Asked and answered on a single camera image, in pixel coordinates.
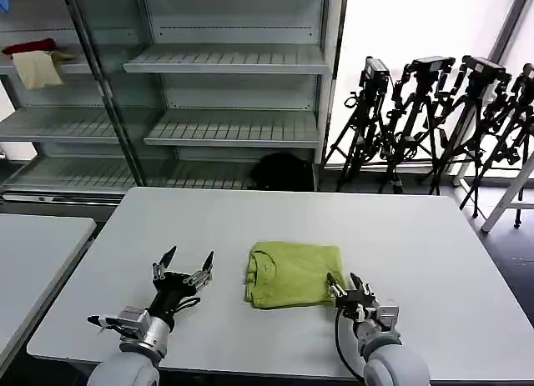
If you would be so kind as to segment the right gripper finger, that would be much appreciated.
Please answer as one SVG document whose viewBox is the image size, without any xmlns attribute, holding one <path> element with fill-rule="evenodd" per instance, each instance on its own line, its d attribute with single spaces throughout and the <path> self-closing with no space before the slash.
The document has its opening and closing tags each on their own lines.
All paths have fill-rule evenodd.
<svg viewBox="0 0 534 386">
<path fill-rule="evenodd" d="M 343 298 L 346 295 L 345 290 L 341 285 L 336 281 L 332 273 L 327 273 L 327 289 L 330 297 L 332 299 Z"/>
<path fill-rule="evenodd" d="M 359 276 L 355 275 L 354 273 L 350 273 L 350 279 L 354 285 L 354 291 L 356 292 L 357 297 L 372 296 L 369 284 L 363 282 Z"/>
</svg>

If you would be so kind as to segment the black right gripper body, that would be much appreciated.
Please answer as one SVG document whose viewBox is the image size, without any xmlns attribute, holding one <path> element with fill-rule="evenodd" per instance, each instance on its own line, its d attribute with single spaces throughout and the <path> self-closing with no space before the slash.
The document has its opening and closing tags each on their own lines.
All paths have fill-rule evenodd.
<svg viewBox="0 0 534 386">
<path fill-rule="evenodd" d="M 335 307 L 351 320 L 366 320 L 376 313 L 376 298 L 372 292 L 348 290 L 335 298 Z"/>
</svg>

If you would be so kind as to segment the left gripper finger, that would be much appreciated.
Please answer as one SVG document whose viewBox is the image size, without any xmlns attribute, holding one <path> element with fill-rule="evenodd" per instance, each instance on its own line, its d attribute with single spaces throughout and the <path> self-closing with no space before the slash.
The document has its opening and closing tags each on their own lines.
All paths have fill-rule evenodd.
<svg viewBox="0 0 534 386">
<path fill-rule="evenodd" d="M 183 280 L 183 284 L 190 287 L 204 287 L 212 280 L 212 268 L 214 261 L 214 251 L 211 251 L 205 259 L 202 268 L 189 275 Z"/>
<path fill-rule="evenodd" d="M 169 251 L 167 251 L 162 256 L 162 258 L 157 263 L 152 264 L 153 280 L 164 280 L 165 279 L 166 269 L 170 265 L 174 257 L 175 251 L 176 251 L 176 247 L 173 246 Z"/>
</svg>

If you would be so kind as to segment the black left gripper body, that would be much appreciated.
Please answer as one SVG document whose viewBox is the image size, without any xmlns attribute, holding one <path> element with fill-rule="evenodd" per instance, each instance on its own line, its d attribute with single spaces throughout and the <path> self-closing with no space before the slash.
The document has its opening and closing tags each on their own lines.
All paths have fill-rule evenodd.
<svg viewBox="0 0 534 386">
<path fill-rule="evenodd" d="M 185 273 L 166 272 L 163 279 L 154 280 L 157 293 L 147 308 L 149 315 L 171 320 L 177 312 L 199 303 L 196 287 L 188 283 L 188 278 Z"/>
</svg>

